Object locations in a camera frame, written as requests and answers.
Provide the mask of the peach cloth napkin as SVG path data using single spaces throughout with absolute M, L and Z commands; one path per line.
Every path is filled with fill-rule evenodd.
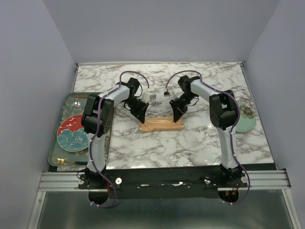
M 174 122 L 173 116 L 147 118 L 144 123 L 139 124 L 142 133 L 156 131 L 178 131 L 184 129 L 183 119 Z

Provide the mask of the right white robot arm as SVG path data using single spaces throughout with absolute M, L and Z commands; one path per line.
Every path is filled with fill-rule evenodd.
M 200 76 L 182 76 L 178 85 L 183 94 L 172 97 L 170 105 L 173 110 L 173 121 L 176 123 L 188 110 L 188 105 L 196 97 L 209 102 L 210 120 L 217 129 L 221 146 L 220 183 L 230 187 L 242 174 L 242 168 L 236 156 L 236 125 L 240 118 L 239 104 L 231 90 L 221 91 L 204 83 Z

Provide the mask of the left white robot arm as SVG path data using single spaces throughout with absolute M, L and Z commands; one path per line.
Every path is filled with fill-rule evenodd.
M 127 104 L 131 114 L 141 123 L 145 122 L 145 113 L 149 103 L 135 96 L 141 86 L 135 78 L 126 83 L 117 83 L 115 88 L 102 95 L 89 95 L 81 118 L 81 125 L 89 140 L 89 159 L 85 168 L 85 178 L 94 188 L 102 188 L 106 177 L 102 174 L 106 168 L 104 158 L 105 138 L 112 128 L 114 107 L 121 102 Z

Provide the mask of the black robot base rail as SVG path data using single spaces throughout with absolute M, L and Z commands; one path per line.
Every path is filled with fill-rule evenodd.
M 241 168 L 225 171 L 222 166 L 109 169 L 101 174 L 84 170 L 79 189 L 89 199 L 223 198 L 235 203 L 238 191 L 248 187 Z

